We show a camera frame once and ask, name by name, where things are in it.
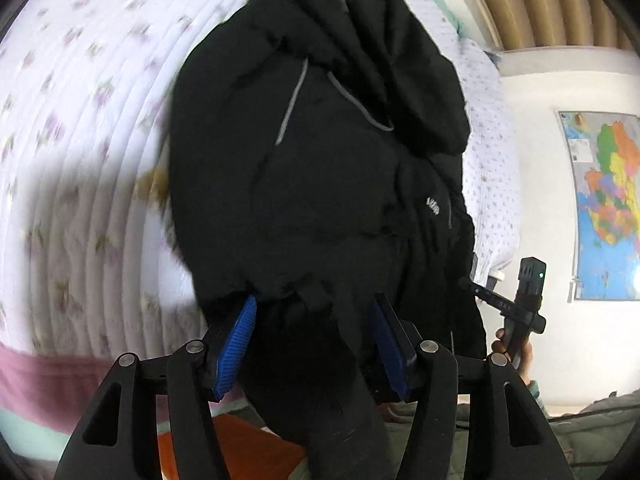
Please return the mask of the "grey-green right sleeve forearm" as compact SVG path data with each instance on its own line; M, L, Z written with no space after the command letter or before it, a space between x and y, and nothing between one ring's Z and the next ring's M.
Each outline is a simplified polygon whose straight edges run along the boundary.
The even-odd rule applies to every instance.
M532 395L532 397L534 398L535 402L538 405L538 408L540 408L540 410L541 410L541 413L544 414L544 417L546 419L549 419L550 415L549 415L546 407L544 406L544 401L541 399L538 382L536 382L536 380L531 379L526 384L526 388L529 391L529 393Z

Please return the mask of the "person's right hand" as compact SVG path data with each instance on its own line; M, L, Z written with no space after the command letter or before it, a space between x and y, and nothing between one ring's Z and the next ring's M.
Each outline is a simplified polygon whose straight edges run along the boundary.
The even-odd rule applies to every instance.
M512 356L506 350L506 345L504 341L506 340L506 331L503 328L499 328L495 333L496 339L491 344L491 351L494 353L503 354L509 361L512 360ZM521 380L524 382L526 386L529 386L532 380L529 377L530 367L533 363L534 352L532 344L529 339L525 339L521 345L520 352L518 352L520 356L520 360L518 361L518 365L515 369L518 371L518 374L521 377Z

